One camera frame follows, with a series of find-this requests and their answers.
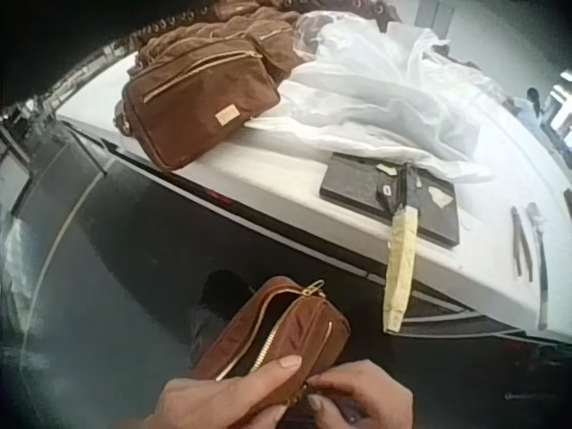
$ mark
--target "metal tool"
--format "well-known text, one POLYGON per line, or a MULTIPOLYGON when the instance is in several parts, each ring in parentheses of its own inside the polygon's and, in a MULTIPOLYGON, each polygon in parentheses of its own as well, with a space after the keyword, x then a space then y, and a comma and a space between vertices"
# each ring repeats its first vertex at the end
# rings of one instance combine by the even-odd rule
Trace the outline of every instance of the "metal tool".
POLYGON ((517 273, 518 277, 522 276, 522 265, 520 264, 520 249, 522 247, 525 254, 526 267, 528 269, 528 281, 533 280, 533 257, 530 253, 530 247, 528 246, 528 241, 526 240, 525 230, 522 227, 522 221, 520 219, 520 214, 516 207, 510 209, 512 214, 512 223, 514 225, 513 240, 512 240, 512 253, 517 263, 517 273))
POLYGON ((404 164, 398 172, 395 186, 397 207, 392 203, 393 189, 378 186, 376 197, 388 208, 394 208, 391 222, 391 253, 387 265, 385 294, 383 298, 383 330, 399 332, 403 316, 408 307, 413 281, 413 265, 415 263, 415 245, 418 226, 417 184, 419 183, 416 168, 404 164))
POLYGON ((544 331, 548 327, 548 270, 546 267, 546 255, 544 253, 544 220, 536 203, 530 203, 526 208, 526 214, 536 232, 536 241, 540 250, 540 314, 538 318, 538 330, 544 331))

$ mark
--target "pliers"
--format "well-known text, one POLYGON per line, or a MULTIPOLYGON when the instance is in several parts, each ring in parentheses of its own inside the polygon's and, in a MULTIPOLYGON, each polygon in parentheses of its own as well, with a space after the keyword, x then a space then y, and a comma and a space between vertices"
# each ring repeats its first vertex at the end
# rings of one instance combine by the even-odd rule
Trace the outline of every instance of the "pliers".
POLYGON ((512 214, 512 223, 514 225, 512 253, 517 263, 518 277, 522 276, 522 266, 520 264, 520 247, 522 244, 522 249, 525 253, 526 266, 528 268, 528 281, 531 282, 533 280, 533 257, 530 253, 530 248, 528 247, 528 241, 526 241, 525 230, 522 228, 518 209, 516 207, 512 207, 510 212, 512 214))

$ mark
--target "black cutting board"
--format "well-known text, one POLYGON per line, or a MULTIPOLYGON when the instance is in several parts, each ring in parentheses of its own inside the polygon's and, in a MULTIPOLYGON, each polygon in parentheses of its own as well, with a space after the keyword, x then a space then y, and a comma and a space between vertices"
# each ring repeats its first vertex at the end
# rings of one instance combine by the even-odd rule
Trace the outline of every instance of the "black cutting board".
MULTIPOLYGON (((380 181, 382 185, 387 184, 395 189, 397 176, 380 171, 377 168, 378 164, 400 168, 396 164, 379 159, 333 154, 322 181, 320 195, 341 206, 391 223, 391 213, 388 207, 379 202, 376 190, 380 181)), ((420 187, 417 188, 418 234, 446 247, 457 246, 458 213, 454 186, 437 179, 425 170, 419 169, 418 173, 420 180, 420 187), (436 204, 432 196, 432 193, 440 195, 439 191, 452 198, 444 207, 436 204)))

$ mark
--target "brown bag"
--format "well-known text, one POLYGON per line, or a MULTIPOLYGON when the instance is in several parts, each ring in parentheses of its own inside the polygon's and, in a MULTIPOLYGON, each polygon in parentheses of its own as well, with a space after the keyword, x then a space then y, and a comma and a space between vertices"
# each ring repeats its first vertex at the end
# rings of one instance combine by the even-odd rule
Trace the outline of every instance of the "brown bag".
POLYGON ((167 171, 189 164, 280 101, 253 41, 210 39, 180 52, 123 88, 123 114, 116 119, 167 171))
POLYGON ((286 277, 273 277, 232 318, 191 377, 221 381, 277 358, 300 355, 297 373, 252 408, 247 418, 272 405, 294 405, 306 379, 330 367, 349 337, 349 323, 325 299, 323 284, 303 289, 286 277))

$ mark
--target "white plastic bag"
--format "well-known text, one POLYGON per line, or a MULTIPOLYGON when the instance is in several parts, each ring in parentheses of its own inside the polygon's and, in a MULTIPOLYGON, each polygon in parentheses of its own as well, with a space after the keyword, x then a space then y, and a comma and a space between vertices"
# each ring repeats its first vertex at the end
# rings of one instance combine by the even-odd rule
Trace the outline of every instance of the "white plastic bag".
MULTIPOLYGON (((374 22, 331 12, 309 13, 299 26, 306 44, 317 43, 314 61, 297 67, 279 87, 280 104, 247 127, 290 133, 325 150, 413 162, 448 181, 491 179, 488 168, 471 162, 478 124, 440 95, 447 82, 437 71, 445 66, 426 56, 440 43, 430 30, 392 22, 384 34, 374 22), (331 23, 316 36, 310 30, 319 14, 331 23)), ((455 76, 447 90, 458 97, 470 82, 455 76)))

